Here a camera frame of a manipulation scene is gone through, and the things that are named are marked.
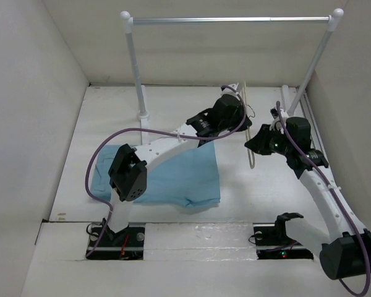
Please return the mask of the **light blue trousers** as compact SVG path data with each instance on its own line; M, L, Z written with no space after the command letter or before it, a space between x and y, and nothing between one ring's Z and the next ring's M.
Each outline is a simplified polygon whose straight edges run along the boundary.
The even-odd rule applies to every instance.
M109 202L109 168L120 148L105 145L97 155L90 176L90 192ZM220 203L220 175L216 161L215 144L209 142L187 150L158 165L147 177L147 189L136 204L170 204L183 208L212 207Z

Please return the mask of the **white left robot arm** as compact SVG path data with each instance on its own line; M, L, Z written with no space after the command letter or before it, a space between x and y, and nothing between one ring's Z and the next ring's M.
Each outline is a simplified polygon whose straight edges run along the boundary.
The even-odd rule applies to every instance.
M244 131L251 126L247 108L238 91L223 92L213 107L189 118L175 131L145 145L118 149L108 171L113 209L104 238L112 245L125 240L134 200L147 189L148 173L176 155L204 144Z

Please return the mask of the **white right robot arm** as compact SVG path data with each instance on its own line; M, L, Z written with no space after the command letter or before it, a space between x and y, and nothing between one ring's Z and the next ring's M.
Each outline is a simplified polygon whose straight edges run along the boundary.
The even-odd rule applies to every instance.
M336 186L324 154L312 148L311 127L305 118L285 121L286 132L263 124L245 147L258 155L277 153L308 190L321 213L323 232L299 213L278 215L264 238L277 244L297 241L318 256L326 276L332 280L371 273L371 231L356 217Z

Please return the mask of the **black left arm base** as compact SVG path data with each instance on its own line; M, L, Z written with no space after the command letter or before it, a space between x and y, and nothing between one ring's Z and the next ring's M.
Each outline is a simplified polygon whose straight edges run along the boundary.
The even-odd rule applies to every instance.
M101 223L90 223L86 227L88 245L85 257L88 260L142 260L145 241L145 224L130 224L114 233Z

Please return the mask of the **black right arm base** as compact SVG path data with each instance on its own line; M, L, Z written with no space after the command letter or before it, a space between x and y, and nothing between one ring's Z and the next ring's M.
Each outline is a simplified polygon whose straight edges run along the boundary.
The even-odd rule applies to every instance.
M287 236L285 223L296 218L303 216L286 212L278 215L274 223L254 224L254 233L248 241L256 247L258 260L313 260L313 254L309 250Z

